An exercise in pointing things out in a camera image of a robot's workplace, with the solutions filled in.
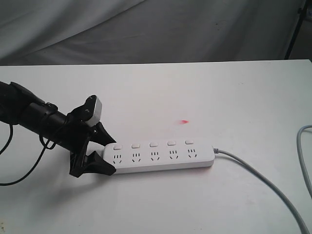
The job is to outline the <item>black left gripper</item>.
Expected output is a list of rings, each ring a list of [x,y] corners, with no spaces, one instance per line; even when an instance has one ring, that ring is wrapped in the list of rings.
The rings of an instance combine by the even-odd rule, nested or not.
[[[111,176],[116,172],[96,151],[86,154],[89,141],[101,146],[116,143],[101,122],[92,127],[86,123],[92,116],[90,107],[77,107],[65,116],[54,135],[54,142],[70,151],[69,174],[77,178],[83,174]]]

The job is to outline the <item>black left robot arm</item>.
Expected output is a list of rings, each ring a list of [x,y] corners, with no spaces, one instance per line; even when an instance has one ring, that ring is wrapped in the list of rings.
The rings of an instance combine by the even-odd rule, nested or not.
[[[47,139],[70,151],[69,173],[74,177],[85,173],[111,176],[116,172],[97,152],[86,154],[89,142],[102,146],[115,143],[100,122],[101,112],[102,103],[95,95],[65,115],[56,105],[15,82],[0,84],[0,120],[38,134],[42,144]]]

